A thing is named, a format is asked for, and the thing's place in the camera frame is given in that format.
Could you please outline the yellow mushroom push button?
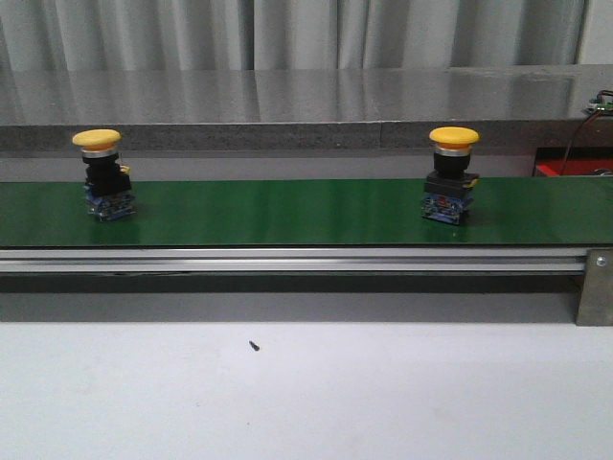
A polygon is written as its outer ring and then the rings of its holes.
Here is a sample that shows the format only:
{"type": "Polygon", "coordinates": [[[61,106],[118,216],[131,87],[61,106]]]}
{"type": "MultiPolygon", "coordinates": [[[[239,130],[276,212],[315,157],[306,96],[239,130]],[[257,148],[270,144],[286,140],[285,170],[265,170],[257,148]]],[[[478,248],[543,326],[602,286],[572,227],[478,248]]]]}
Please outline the yellow mushroom push button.
{"type": "Polygon", "coordinates": [[[421,216],[460,225],[468,214],[472,191],[479,180],[478,173],[466,171],[479,133],[467,127],[441,126],[430,131],[429,139],[434,143],[434,170],[425,179],[421,216]]]}
{"type": "Polygon", "coordinates": [[[99,221],[135,213],[130,167],[118,162],[117,144],[121,138],[119,131],[110,128],[81,131],[72,138],[73,144],[80,147],[86,165],[84,191],[89,214],[99,221]]]}

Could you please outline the grey stone shelf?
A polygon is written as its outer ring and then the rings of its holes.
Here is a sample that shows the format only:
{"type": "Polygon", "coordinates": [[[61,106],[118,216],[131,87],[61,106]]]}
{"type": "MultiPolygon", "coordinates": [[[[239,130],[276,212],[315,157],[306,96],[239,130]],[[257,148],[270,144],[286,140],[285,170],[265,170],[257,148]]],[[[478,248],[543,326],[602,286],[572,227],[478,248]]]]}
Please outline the grey stone shelf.
{"type": "Polygon", "coordinates": [[[110,127],[125,150],[404,150],[462,126],[485,149],[608,147],[582,126],[607,64],[265,71],[26,71],[1,76],[1,148],[59,151],[110,127]]]}

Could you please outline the green conveyor belt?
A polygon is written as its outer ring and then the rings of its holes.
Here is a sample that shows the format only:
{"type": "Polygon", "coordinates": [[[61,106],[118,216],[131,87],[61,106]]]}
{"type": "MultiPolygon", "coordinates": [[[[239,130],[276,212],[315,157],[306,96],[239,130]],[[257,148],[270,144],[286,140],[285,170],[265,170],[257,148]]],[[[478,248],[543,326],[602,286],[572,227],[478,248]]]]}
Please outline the green conveyor belt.
{"type": "Polygon", "coordinates": [[[101,222],[77,182],[1,187],[1,243],[39,246],[609,245],[608,177],[486,177],[466,221],[423,218],[420,179],[150,181],[101,222]]]}

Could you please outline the red bin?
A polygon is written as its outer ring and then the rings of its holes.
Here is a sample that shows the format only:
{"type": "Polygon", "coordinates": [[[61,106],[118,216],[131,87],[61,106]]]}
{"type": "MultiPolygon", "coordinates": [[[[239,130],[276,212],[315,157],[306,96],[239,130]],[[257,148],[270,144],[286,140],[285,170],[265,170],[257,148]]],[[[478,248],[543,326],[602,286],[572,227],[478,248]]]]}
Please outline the red bin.
{"type": "Polygon", "coordinates": [[[611,175],[612,148],[571,148],[564,159],[563,148],[536,150],[534,176],[611,175]]]}

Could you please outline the small green circuit board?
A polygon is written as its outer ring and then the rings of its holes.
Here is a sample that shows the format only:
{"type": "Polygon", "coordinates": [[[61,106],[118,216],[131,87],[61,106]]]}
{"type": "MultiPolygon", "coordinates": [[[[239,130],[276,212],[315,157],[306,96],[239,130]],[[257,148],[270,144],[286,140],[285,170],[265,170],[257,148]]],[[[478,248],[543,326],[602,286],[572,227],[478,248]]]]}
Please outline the small green circuit board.
{"type": "Polygon", "coordinates": [[[601,116],[611,116],[613,113],[612,103],[613,91],[601,90],[591,99],[583,112],[587,115],[598,114],[601,116]]]}

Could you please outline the grey curtain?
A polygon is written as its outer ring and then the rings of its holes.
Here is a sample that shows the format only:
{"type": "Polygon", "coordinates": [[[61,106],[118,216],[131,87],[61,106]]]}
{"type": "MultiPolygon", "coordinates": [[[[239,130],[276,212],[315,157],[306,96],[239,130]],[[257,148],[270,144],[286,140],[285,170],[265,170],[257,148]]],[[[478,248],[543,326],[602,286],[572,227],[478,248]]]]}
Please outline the grey curtain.
{"type": "Polygon", "coordinates": [[[1,66],[273,70],[605,64],[608,1],[5,1],[1,66]]]}

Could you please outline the aluminium conveyor rail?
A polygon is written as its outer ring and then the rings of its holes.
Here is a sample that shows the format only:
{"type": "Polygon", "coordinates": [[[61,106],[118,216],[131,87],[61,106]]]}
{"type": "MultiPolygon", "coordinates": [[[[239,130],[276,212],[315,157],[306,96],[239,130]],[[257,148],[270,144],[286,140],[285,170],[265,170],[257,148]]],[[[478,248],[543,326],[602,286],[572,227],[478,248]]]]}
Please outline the aluminium conveyor rail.
{"type": "Polygon", "coordinates": [[[582,272],[583,247],[6,249],[3,273],[582,272]]]}

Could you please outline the metal conveyor support bracket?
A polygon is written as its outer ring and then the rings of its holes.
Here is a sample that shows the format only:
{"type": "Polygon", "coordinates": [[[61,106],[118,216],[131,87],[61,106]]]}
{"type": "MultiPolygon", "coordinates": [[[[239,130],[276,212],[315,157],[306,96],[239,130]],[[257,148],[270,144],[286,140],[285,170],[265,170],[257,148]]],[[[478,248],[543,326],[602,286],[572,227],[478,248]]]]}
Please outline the metal conveyor support bracket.
{"type": "Polygon", "coordinates": [[[585,262],[576,324],[611,326],[612,308],[612,249],[590,250],[585,262]]]}

